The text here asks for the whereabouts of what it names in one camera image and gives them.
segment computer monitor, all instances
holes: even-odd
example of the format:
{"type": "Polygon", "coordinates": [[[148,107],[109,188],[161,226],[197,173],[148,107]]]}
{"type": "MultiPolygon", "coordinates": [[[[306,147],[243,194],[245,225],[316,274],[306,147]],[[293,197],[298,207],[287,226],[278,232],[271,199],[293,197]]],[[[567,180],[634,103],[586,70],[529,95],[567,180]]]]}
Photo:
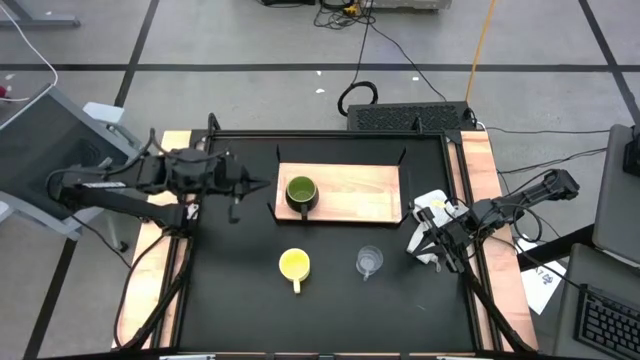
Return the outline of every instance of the computer monitor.
{"type": "Polygon", "coordinates": [[[72,165],[124,164],[136,150],[46,85],[0,117],[0,192],[64,220],[70,212],[51,200],[47,176],[72,165]]]}

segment white cable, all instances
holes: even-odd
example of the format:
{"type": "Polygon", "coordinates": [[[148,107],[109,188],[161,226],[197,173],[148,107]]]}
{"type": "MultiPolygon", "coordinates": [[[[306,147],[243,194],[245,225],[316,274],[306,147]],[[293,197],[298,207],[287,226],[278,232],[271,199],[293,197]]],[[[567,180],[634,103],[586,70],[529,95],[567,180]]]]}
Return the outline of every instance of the white cable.
{"type": "MultiPolygon", "coordinates": [[[[33,47],[33,45],[31,45],[31,43],[29,42],[29,39],[27,39],[27,37],[24,35],[24,33],[22,32],[22,29],[20,29],[20,26],[16,23],[15,20],[13,20],[13,18],[11,17],[11,15],[9,14],[9,12],[7,12],[7,10],[0,5],[0,10],[2,10],[2,12],[7,15],[7,17],[9,18],[9,21],[11,21],[13,23],[13,25],[16,27],[16,29],[18,30],[18,32],[20,33],[20,36],[22,36],[22,39],[24,40],[24,42],[27,43],[27,45],[31,48],[31,50],[33,50],[34,53],[36,53],[36,55],[38,55],[38,57],[45,63],[47,64],[47,66],[49,66],[49,68],[51,69],[51,71],[53,72],[53,83],[51,85],[49,85],[49,88],[47,88],[46,91],[44,91],[43,93],[48,92],[52,87],[56,86],[58,84],[58,72],[56,71],[56,69],[53,68],[53,66],[51,66],[51,64],[49,64],[49,62],[47,61],[47,59],[44,58],[44,56],[42,56],[42,54],[40,54],[40,52],[38,50],[36,50],[35,47],[33,47]]],[[[0,98],[0,102],[2,101],[8,101],[8,102],[21,102],[21,101],[28,101],[30,100],[30,98],[22,98],[22,99],[4,99],[4,98],[0,98]]]]}

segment yellow mug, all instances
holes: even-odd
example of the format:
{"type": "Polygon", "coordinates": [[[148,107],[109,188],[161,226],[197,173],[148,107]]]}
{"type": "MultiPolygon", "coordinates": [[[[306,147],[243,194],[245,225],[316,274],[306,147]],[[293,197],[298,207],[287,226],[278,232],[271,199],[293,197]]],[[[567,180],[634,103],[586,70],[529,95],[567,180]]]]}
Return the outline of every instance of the yellow mug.
{"type": "Polygon", "coordinates": [[[309,255],[300,249],[289,249],[280,256],[278,266],[282,275],[293,282],[293,292],[299,294],[300,282],[311,272],[309,255]]]}

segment wooden cutting board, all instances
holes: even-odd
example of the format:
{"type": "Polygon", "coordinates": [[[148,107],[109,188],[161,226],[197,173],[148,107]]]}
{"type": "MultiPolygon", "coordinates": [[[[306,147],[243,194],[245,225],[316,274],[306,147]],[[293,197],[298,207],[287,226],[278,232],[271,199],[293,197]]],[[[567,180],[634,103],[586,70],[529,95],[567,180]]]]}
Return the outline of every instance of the wooden cutting board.
{"type": "Polygon", "coordinates": [[[286,201],[287,184],[307,176],[318,186],[309,221],[399,223],[402,220],[398,166],[280,163],[275,215],[302,220],[286,201]]]}

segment black floor stripe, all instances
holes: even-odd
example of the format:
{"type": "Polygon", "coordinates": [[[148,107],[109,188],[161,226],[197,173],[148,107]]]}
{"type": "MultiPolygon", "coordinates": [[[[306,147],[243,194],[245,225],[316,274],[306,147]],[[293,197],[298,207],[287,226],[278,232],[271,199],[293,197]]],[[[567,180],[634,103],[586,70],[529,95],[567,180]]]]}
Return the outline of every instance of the black floor stripe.
{"type": "Polygon", "coordinates": [[[607,60],[607,64],[611,66],[614,80],[616,81],[616,85],[618,85],[618,89],[620,90],[620,94],[622,94],[622,98],[624,99],[624,103],[627,105],[627,109],[629,109],[629,113],[631,114],[631,118],[636,124],[640,125],[640,110],[638,109],[638,104],[636,103],[636,99],[633,96],[633,93],[629,89],[629,85],[622,74],[622,71],[618,67],[618,63],[616,62],[615,57],[613,56],[613,52],[607,43],[607,40],[604,38],[604,34],[602,33],[602,29],[600,29],[600,25],[598,25],[598,21],[596,20],[593,11],[591,10],[591,6],[589,6],[589,2],[587,0],[579,0],[580,7],[582,7],[582,11],[584,12],[585,17],[587,18],[587,22],[591,27],[591,31],[593,32],[593,36],[595,36],[596,41],[598,42],[598,46],[600,46],[600,50],[602,51],[602,55],[604,55],[605,60],[607,60]]]}
{"type": "MultiPolygon", "coordinates": [[[[58,71],[128,71],[128,64],[53,64],[58,71]]],[[[138,64],[135,71],[158,72],[251,72],[251,71],[355,71],[357,64],[138,64]]],[[[471,64],[417,64],[422,71],[469,72],[471,64]]],[[[640,65],[535,65],[480,64],[479,72],[640,72],[640,65]]],[[[414,71],[410,64],[362,64],[364,71],[414,71]]],[[[0,64],[0,71],[50,71],[45,64],[0,64]]]]}
{"type": "Polygon", "coordinates": [[[144,50],[144,44],[147,41],[147,36],[149,35],[149,30],[151,29],[151,24],[153,23],[153,18],[156,15],[159,2],[160,0],[151,0],[149,3],[149,9],[147,9],[147,14],[142,22],[142,28],[138,34],[138,39],[133,47],[133,53],[131,54],[129,65],[127,66],[127,70],[122,78],[122,84],[120,85],[120,90],[118,91],[116,100],[113,103],[115,106],[123,107],[124,102],[127,99],[129,88],[131,88],[131,82],[133,81],[133,75],[136,73],[136,66],[138,66],[140,56],[142,56],[142,50],[144,50]]]}
{"type": "Polygon", "coordinates": [[[58,260],[58,265],[56,266],[56,270],[51,278],[51,283],[49,284],[49,289],[47,290],[47,295],[44,297],[40,313],[38,314],[33,331],[31,332],[31,337],[29,338],[29,343],[27,344],[27,348],[24,352],[24,359],[28,360],[38,357],[42,341],[44,340],[47,328],[49,327],[49,321],[51,321],[53,310],[56,308],[58,296],[60,295],[62,285],[64,284],[64,278],[67,276],[67,270],[69,270],[69,265],[71,264],[76,244],[77,241],[73,241],[71,239],[67,239],[64,243],[60,259],[58,260]]]}

